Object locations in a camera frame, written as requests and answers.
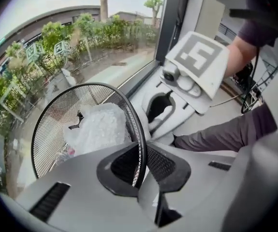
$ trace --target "glass window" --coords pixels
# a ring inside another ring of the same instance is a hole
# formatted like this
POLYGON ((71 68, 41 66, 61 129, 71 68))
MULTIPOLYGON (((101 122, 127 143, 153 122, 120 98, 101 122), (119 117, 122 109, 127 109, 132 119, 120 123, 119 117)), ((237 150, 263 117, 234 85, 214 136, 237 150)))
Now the glass window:
POLYGON ((35 181, 33 130, 54 97, 85 82, 118 87, 154 59, 163 3, 9 3, 0 17, 0 191, 15 198, 35 181))

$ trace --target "tree trunk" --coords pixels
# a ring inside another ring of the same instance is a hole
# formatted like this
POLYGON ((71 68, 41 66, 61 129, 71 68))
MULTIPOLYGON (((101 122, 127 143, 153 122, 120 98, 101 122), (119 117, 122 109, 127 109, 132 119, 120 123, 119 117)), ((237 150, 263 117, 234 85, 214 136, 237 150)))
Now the tree trunk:
POLYGON ((106 22, 108 18, 108 0, 100 0, 100 19, 106 22))
POLYGON ((157 12, 158 12, 158 11, 156 11, 156 10, 153 9, 153 17, 152 17, 152 25, 153 25, 153 27, 156 26, 157 12))

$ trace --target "dark shirt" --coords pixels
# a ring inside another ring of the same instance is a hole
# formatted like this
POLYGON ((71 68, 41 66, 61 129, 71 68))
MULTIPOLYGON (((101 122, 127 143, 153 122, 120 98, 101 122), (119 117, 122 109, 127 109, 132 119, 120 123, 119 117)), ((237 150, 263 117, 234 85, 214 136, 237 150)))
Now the dark shirt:
MULTIPOLYGON (((266 0, 246 0, 246 5, 251 10, 268 12, 266 0)), ((262 47, 266 44, 273 46, 278 37, 278 31, 252 20, 246 20, 238 36, 245 42, 262 47)), ((253 116, 257 139, 277 130, 276 123, 266 103, 250 111, 253 116)))

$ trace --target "gray pants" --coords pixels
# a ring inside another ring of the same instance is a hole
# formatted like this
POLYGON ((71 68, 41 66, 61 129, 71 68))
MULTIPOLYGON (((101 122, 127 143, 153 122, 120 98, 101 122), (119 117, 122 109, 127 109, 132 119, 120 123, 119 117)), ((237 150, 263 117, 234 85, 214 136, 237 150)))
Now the gray pants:
POLYGON ((191 135, 179 136, 175 146, 191 151, 216 151, 239 149, 257 140, 251 112, 236 117, 226 123, 211 126, 191 135))

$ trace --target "building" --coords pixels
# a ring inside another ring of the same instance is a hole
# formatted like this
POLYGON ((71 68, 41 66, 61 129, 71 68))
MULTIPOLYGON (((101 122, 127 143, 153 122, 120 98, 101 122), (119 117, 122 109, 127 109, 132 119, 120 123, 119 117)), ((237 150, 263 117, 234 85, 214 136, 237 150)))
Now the building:
POLYGON ((43 25, 48 22, 60 22, 63 25, 72 24, 83 13, 90 13, 94 20, 100 21, 100 6, 75 6, 53 10, 26 21, 19 27, 5 35, 0 41, 0 76, 9 62, 5 50, 12 42, 20 41, 24 45, 31 44, 39 39, 43 25))
MULTIPOLYGON (((152 25, 152 17, 146 16, 144 14, 141 13, 129 13, 129 12, 124 12, 124 11, 120 11, 117 12, 114 15, 119 15, 119 18, 125 21, 136 21, 136 20, 141 20, 144 24, 147 25, 152 25)), ((156 18, 156 28, 160 27, 160 22, 161 19, 160 18, 156 18)))

